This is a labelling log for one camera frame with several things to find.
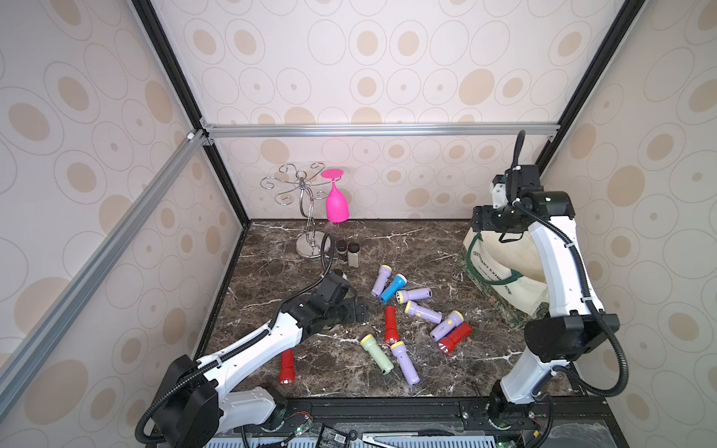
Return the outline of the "cream tote bag green handles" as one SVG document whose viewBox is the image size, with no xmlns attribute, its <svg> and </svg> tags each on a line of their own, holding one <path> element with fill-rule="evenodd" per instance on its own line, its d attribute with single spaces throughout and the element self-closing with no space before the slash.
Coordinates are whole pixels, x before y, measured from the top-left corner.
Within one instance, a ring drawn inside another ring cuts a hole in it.
<svg viewBox="0 0 717 448">
<path fill-rule="evenodd" d="M 502 243 L 494 231 L 470 230 L 461 257 L 470 280 L 514 330 L 549 315 L 549 292 L 537 246 L 528 233 Z"/>
</svg>

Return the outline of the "green flashlight yellow rim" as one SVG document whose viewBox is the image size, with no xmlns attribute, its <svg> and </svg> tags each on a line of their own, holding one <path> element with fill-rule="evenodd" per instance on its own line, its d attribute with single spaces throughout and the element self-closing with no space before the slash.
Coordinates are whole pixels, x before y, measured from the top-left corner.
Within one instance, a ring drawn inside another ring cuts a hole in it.
<svg viewBox="0 0 717 448">
<path fill-rule="evenodd" d="M 393 371 L 394 365 L 392 361 L 377 343 L 375 336 L 367 334 L 361 339 L 360 346 L 371 356 L 383 375 L 387 375 Z"/>
</svg>

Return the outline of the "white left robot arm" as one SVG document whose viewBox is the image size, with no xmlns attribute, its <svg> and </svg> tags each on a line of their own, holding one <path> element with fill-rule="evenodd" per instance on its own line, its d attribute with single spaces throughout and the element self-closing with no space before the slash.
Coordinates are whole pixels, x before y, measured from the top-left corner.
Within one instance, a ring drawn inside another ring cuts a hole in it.
<svg viewBox="0 0 717 448">
<path fill-rule="evenodd" d="M 192 360 L 186 355 L 168 366 L 149 409 L 136 424 L 141 444 L 203 447 L 216 433 L 242 425 L 266 422 L 240 417 L 247 399 L 230 398 L 233 389 L 269 360 L 300 345 L 309 337 L 339 325 L 362 323 L 369 317 L 366 300 L 344 298 L 327 302 L 315 294 L 284 302 L 269 321 L 240 341 Z"/>
</svg>

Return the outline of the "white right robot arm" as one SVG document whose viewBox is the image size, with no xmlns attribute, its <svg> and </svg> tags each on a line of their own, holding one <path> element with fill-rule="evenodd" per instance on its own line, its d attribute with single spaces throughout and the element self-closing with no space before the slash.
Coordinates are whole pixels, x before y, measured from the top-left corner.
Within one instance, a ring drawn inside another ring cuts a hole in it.
<svg viewBox="0 0 717 448">
<path fill-rule="evenodd" d="M 527 348 L 513 369 L 494 384 L 487 410 L 498 416 L 512 405 L 537 401 L 556 373 L 565 373 L 597 396 L 621 394 L 627 387 L 629 370 L 625 351 L 616 338 L 620 320 L 605 312 L 588 278 L 569 195 L 540 188 L 508 194 L 505 185 L 497 184 L 492 196 L 492 205 L 474 209 L 472 240 L 481 242 L 483 231 L 509 234 L 514 242 L 528 233 L 543 267 L 549 316 L 526 324 Z M 618 364 L 618 379 L 611 388 L 591 386 L 569 368 L 571 362 L 604 341 L 610 342 Z"/>
</svg>

